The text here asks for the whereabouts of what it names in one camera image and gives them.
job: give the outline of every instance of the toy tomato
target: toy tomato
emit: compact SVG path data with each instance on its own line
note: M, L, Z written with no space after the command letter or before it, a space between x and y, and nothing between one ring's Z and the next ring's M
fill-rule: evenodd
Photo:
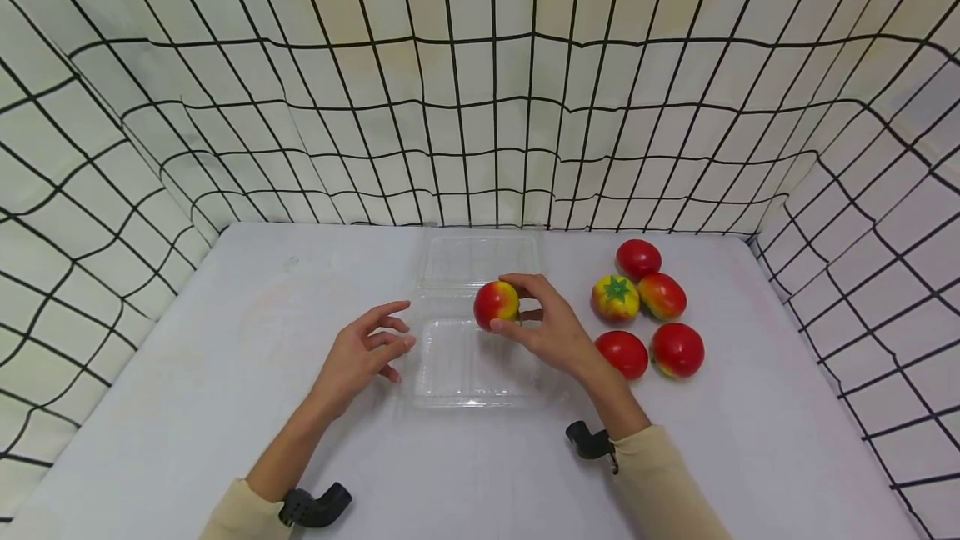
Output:
M601 318L622 323L637 316L640 297L637 287L624 276L605 275L593 285L592 305Z
M689 378L703 364L703 339L693 327L665 323L650 342L652 361L671 378Z
M637 292L643 306L655 318L663 321L676 319L687 308L687 293L680 283L665 273L650 273L637 283Z
M630 332L611 330L601 333L593 344L627 380L638 380L647 370L647 349L640 338Z
M634 282L649 273L656 273L663 264L656 246L639 238L629 239L617 249L620 271Z
M492 332L492 319L517 319L520 314L520 297L517 289L506 282L488 282L473 299L473 316L484 330Z

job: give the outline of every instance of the white tabletop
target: white tabletop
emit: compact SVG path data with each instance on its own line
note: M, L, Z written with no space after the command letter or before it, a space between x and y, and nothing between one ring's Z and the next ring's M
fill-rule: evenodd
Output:
M415 228L234 224L7 529L7 538L195 538L295 408L343 324L410 288ZM587 327L589 288L627 236L545 234L550 279ZM652 237L687 289L707 361L633 391L738 540L914 538L746 246ZM656 324L631 330L649 339ZM327 538L630 538L606 460L564 428L578 388L537 410L417 410L383 381L323 438L302 481L354 503Z

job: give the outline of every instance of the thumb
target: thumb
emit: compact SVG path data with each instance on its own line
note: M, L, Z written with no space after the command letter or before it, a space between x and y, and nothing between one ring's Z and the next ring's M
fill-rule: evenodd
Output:
M400 358L410 352L417 339L412 336L404 336L399 342L390 342L371 351L374 372L379 371L384 365L393 361L394 358Z
M512 339L515 343L520 343L526 346L529 340L533 337L533 332L528 330L526 327L520 327L516 321L510 321L507 319L493 319L490 322L490 328L495 332L499 333L500 336Z

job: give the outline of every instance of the clear plastic container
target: clear plastic container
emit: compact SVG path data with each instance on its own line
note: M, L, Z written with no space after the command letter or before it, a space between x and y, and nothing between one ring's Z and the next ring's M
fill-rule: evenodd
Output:
M403 359L418 407L531 407L556 397L556 372L473 317L478 289L498 275L544 273L540 232L428 228L411 307L417 344Z

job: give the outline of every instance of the fabric wall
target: fabric wall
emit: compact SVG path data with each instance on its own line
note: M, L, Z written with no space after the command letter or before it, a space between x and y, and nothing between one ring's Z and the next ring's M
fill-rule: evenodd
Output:
M960 538L960 67L930 56L892 127L848 117L752 249L920 538Z
M957 2L0 0L0 518L229 223L763 229L777 253L784 199L958 65Z

